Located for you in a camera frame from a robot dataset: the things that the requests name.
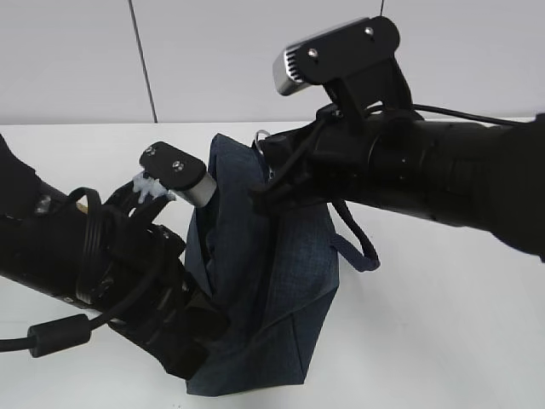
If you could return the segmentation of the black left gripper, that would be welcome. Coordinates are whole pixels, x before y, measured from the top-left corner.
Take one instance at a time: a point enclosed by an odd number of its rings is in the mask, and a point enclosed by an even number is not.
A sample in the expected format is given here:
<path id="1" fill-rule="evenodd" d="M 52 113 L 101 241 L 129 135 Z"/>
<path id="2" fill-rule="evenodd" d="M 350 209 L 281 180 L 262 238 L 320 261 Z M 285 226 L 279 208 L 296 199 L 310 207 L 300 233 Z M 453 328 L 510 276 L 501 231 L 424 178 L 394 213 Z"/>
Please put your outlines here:
<path id="1" fill-rule="evenodd" d="M 210 356 L 209 344 L 230 321 L 185 269 L 185 242 L 161 228 L 161 269 L 143 293 L 107 325 L 155 358 L 174 377 L 192 378 Z"/>

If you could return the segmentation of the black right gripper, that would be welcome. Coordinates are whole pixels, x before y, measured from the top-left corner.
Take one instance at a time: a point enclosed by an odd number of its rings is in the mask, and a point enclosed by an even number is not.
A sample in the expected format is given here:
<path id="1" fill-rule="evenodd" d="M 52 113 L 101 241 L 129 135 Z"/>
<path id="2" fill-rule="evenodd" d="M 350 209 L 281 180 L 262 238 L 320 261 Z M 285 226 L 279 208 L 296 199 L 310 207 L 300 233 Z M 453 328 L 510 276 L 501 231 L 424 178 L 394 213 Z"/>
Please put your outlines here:
<path id="1" fill-rule="evenodd" d="M 255 139 L 269 179 L 250 188 L 257 213 L 357 199 L 370 187 L 375 137 L 370 115 L 354 118 L 325 107 L 298 129 Z"/>

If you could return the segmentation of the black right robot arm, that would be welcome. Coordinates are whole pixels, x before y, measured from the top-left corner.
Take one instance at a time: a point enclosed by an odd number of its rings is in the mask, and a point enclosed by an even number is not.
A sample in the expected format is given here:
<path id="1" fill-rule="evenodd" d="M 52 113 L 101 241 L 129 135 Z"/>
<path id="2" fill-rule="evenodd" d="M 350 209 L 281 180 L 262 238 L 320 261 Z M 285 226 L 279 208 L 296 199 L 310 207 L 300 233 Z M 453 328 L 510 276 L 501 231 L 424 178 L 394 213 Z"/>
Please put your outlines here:
<path id="1" fill-rule="evenodd" d="M 353 202 L 476 228 L 544 254 L 542 115 L 484 126 L 405 110 L 356 119 L 321 112 L 260 148 L 273 176 L 250 189 L 258 213 Z"/>

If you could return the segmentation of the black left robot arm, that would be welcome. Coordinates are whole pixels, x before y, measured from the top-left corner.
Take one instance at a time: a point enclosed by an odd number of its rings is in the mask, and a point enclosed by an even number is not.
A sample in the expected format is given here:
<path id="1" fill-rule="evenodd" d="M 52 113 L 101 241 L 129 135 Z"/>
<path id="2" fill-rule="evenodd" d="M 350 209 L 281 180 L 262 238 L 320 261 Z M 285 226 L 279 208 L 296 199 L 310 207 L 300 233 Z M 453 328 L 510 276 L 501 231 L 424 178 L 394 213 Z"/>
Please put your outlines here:
<path id="1" fill-rule="evenodd" d="M 184 240 L 155 220 L 176 199 L 206 205 L 216 185 L 200 159 L 162 141 L 140 166 L 102 200 L 89 187 L 57 190 L 2 144 L 1 274 L 78 309 L 2 340 L 3 352 L 43 357 L 108 326 L 170 375 L 187 380 L 204 365 L 229 320 L 183 265 Z"/>

